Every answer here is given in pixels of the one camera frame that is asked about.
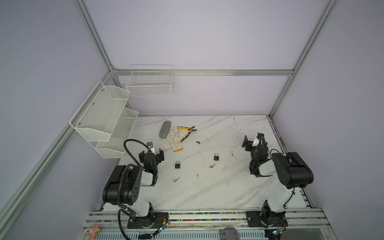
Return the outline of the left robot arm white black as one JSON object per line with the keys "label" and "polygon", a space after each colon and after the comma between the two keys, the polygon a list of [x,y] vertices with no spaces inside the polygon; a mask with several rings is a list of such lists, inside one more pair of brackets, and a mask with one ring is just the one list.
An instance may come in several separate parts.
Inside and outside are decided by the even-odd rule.
{"label": "left robot arm white black", "polygon": [[118,206],[121,215],[129,217],[128,229],[159,228],[169,219],[168,213],[156,213],[153,205],[140,198],[141,187],[153,187],[158,180],[158,165],[164,160],[164,151],[158,154],[141,152],[143,166],[118,165],[103,190],[103,201]]}

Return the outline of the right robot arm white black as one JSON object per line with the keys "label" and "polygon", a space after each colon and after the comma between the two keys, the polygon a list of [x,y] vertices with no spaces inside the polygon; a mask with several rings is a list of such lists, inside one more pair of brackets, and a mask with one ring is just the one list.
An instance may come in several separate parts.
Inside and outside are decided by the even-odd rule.
{"label": "right robot arm white black", "polygon": [[280,181],[260,211],[246,212],[248,226],[285,228],[288,225],[288,204],[301,189],[314,181],[312,170],[296,152],[283,154],[270,151],[263,133],[258,133],[253,141],[244,137],[242,147],[251,155],[251,175],[257,178],[274,177]]}

